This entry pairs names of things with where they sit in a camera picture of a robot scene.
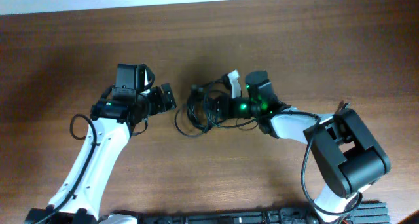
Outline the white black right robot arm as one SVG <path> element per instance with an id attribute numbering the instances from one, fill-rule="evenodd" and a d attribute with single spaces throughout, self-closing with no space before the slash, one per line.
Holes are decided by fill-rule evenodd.
<path id="1" fill-rule="evenodd" d="M 227 119 L 255 121 L 264 134 L 306 144 L 301 186 L 312 209 L 309 221 L 343 223 L 360 207 L 365 190 L 391 170 L 389 157 L 361 117 L 348 104 L 335 113 L 315 114 L 283 103 L 274 93 L 266 71 L 246 76 L 246 97 L 242 96 L 238 79 L 237 71 L 219 79 L 228 94 L 211 98 L 212 88 L 204 94 L 208 122 L 223 128 Z M 310 155 L 325 182 L 316 198 L 310 197 L 305 183 Z"/>

